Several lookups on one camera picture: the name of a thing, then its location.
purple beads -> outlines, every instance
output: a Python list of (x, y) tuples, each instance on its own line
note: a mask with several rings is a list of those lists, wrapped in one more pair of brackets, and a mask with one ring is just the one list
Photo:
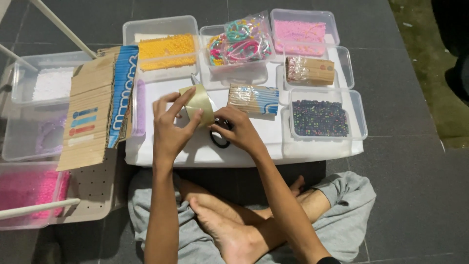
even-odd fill
[(341, 103), (297, 100), (292, 106), (297, 135), (347, 137), (347, 116)]

bare foot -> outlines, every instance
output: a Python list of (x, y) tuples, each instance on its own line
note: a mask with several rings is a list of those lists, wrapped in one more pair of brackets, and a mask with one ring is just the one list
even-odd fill
[[(292, 194), (294, 197), (297, 197), (300, 195), (300, 193), (303, 191), (303, 186), (304, 186), (304, 177), (303, 176), (298, 176), (298, 179), (290, 185), (290, 191), (292, 191)], [(262, 210), (253, 210), (257, 215), (264, 219), (268, 219), (272, 216), (272, 211), (269, 208), (262, 209)]]
[(255, 247), (249, 236), (254, 227), (237, 224), (200, 206), (195, 197), (191, 198), (189, 203), (203, 229), (213, 237), (215, 246), (227, 264), (252, 264), (257, 261), (253, 252)]

